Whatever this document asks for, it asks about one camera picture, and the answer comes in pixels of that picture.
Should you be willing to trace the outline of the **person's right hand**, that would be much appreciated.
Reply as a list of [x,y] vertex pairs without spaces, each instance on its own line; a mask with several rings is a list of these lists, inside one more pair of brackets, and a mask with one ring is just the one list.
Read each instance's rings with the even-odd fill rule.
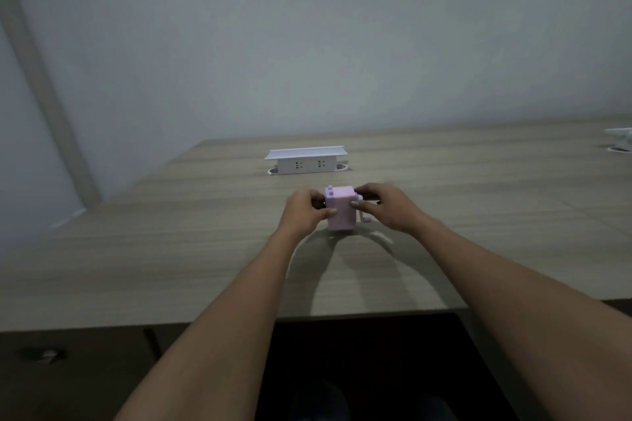
[[375,214],[369,214],[391,230],[418,235],[432,222],[400,188],[391,184],[367,183],[355,190],[362,201],[375,203]]

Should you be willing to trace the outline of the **person's right forearm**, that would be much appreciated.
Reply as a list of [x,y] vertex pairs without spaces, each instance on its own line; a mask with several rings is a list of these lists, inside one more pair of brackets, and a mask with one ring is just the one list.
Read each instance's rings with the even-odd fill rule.
[[632,318],[433,218],[430,253],[555,421],[632,421]]

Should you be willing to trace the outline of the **wooden desk drawer cabinet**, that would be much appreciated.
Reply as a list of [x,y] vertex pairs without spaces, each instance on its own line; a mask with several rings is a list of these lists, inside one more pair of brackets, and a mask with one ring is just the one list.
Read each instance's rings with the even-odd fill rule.
[[[0,333],[0,421],[112,421],[188,323]],[[42,348],[57,348],[52,363]]]

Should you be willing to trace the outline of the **white pop-up power socket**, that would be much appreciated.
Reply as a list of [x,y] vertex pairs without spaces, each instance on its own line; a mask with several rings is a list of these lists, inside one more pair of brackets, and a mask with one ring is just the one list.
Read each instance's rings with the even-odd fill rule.
[[274,163],[270,175],[299,175],[344,171],[347,157],[344,146],[320,146],[270,150],[264,160]]
[[632,154],[632,127],[605,129],[604,133],[616,139],[613,145],[607,148],[608,151]]

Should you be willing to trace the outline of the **person's left hand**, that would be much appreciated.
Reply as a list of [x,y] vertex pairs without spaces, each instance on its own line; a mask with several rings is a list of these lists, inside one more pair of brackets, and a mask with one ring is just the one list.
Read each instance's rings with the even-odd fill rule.
[[278,230],[298,240],[312,234],[318,224],[314,210],[327,209],[325,195],[314,189],[297,190],[287,199]]

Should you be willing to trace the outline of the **pink hand-crank pencil sharpener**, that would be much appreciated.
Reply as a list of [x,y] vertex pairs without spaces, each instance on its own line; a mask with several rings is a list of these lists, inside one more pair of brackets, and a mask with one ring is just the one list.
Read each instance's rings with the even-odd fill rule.
[[372,221],[372,218],[352,207],[352,201],[363,199],[352,186],[327,186],[324,195],[326,208],[336,210],[336,215],[328,218],[330,232],[350,232],[356,225]]

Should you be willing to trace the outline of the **person's shoe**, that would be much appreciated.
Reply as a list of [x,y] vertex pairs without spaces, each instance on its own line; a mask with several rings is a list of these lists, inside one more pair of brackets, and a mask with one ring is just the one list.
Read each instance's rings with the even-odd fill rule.
[[325,380],[301,386],[289,412],[289,421],[350,420],[350,408],[345,395],[337,386]]

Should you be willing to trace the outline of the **person's left forearm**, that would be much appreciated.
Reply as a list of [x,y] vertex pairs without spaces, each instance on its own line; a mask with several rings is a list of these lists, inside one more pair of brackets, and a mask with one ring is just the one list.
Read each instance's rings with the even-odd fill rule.
[[162,355],[115,421],[253,421],[289,262],[307,235],[279,227]]

